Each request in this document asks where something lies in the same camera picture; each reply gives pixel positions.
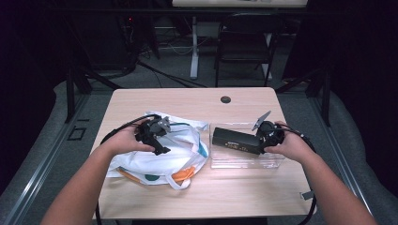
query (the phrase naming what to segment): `small round object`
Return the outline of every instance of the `small round object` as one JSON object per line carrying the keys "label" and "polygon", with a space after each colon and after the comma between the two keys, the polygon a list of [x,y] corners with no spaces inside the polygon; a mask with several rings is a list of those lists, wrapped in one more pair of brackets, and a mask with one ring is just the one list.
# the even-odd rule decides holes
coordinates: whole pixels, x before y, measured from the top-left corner
{"label": "small round object", "polygon": [[231,98],[224,96],[224,97],[222,97],[221,101],[222,101],[222,103],[227,104],[227,103],[231,102]]}

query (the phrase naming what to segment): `metal chair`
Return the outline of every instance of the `metal chair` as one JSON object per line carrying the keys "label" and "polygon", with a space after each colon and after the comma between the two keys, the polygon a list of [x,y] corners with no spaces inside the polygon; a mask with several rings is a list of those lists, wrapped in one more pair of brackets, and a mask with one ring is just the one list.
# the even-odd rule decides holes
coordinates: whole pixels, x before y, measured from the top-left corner
{"label": "metal chair", "polygon": [[[264,86],[275,53],[276,40],[283,30],[283,19],[264,13],[235,13],[222,20],[214,68],[218,87],[220,62],[232,64],[268,64]],[[269,43],[266,34],[271,34]]]}

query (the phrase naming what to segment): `clear plastic box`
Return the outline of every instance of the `clear plastic box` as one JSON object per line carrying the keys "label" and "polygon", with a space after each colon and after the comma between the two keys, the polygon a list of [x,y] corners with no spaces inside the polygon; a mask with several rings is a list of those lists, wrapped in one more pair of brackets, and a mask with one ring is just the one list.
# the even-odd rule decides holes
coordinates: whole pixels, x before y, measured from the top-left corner
{"label": "clear plastic box", "polygon": [[256,129],[252,131],[253,126],[254,123],[210,124],[209,149],[211,168],[278,168],[284,160],[283,155],[271,153],[256,155],[213,144],[215,128],[229,129],[254,136]]}

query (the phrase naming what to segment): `black curtain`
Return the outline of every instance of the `black curtain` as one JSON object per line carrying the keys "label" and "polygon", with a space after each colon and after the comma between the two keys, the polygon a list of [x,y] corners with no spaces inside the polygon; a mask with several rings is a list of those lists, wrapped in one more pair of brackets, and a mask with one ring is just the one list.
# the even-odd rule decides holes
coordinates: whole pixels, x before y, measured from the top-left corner
{"label": "black curtain", "polygon": [[398,197],[398,139],[394,132],[398,126],[398,3],[312,0],[309,10],[346,11],[348,16],[304,19],[283,77],[294,79],[319,68],[335,50],[334,41],[346,38],[340,38],[346,43],[338,45],[344,47],[332,58],[331,90],[356,122],[368,164]]}
{"label": "black curtain", "polygon": [[0,192],[3,193],[46,123],[54,87],[68,60],[38,8],[28,1],[0,3]]}

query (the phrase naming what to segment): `orange strip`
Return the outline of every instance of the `orange strip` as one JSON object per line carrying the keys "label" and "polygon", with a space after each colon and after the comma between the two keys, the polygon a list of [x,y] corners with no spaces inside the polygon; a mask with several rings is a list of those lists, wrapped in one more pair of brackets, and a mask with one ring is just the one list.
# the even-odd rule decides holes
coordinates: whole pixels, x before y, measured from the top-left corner
{"label": "orange strip", "polygon": [[175,181],[183,181],[186,180],[194,175],[195,167],[189,167],[184,171],[176,172],[172,175]]}

